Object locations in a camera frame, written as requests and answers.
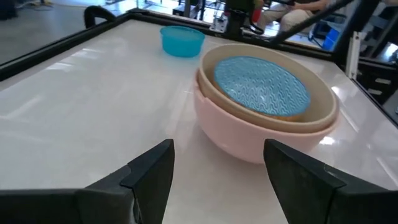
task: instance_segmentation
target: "white tabletop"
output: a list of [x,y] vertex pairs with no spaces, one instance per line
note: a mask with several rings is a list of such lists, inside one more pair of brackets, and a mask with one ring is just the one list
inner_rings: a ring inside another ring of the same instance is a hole
[[[227,155],[198,127],[198,58],[164,53],[160,28],[126,22],[0,83],[0,189],[86,187],[174,138],[165,224],[286,223],[265,167]],[[226,43],[208,36],[202,53]],[[398,130],[335,64],[290,56],[341,102],[339,127],[310,155],[398,189]]]

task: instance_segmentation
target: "blue patterned plate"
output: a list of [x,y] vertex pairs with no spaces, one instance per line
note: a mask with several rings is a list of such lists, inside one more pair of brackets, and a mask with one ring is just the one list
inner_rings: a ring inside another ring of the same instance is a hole
[[310,95],[298,78],[260,58],[224,59],[217,64],[214,78],[232,100],[259,113],[293,116],[310,105]]

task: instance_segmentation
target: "blue bowl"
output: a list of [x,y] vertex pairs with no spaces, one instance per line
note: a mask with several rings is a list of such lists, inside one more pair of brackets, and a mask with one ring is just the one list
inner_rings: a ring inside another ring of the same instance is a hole
[[205,35],[182,26],[168,26],[160,30],[163,50],[176,57],[194,57],[200,53]]

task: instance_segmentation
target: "nested bowls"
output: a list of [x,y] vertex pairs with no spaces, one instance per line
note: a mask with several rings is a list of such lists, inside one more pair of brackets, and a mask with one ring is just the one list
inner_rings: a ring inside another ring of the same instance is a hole
[[276,139],[294,149],[305,152],[313,149],[338,125],[337,111],[333,115],[334,120],[321,131],[312,133],[275,131],[256,126],[223,110],[209,98],[203,96],[197,79],[195,79],[193,94],[198,123],[206,135],[228,154],[256,164],[264,163],[262,152],[265,139]]
[[[294,74],[305,85],[311,103],[299,122],[284,121],[247,109],[216,88],[214,80],[216,65],[223,59],[237,56],[256,57],[274,62]],[[223,111],[248,123],[274,131],[317,133],[330,127],[338,115],[338,102],[333,92],[316,74],[285,55],[253,45],[227,44],[207,52],[200,60],[198,87],[205,98]]]

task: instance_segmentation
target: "pink bowl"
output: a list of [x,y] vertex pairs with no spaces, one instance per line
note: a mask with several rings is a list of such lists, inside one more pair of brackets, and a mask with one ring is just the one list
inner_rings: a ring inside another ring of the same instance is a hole
[[222,110],[203,96],[196,79],[193,94],[199,125],[206,135],[228,154],[256,164],[264,163],[262,151],[265,139],[276,139],[294,149],[306,152],[314,148],[338,125],[338,116],[336,116],[329,127],[315,133],[274,131],[243,121]]

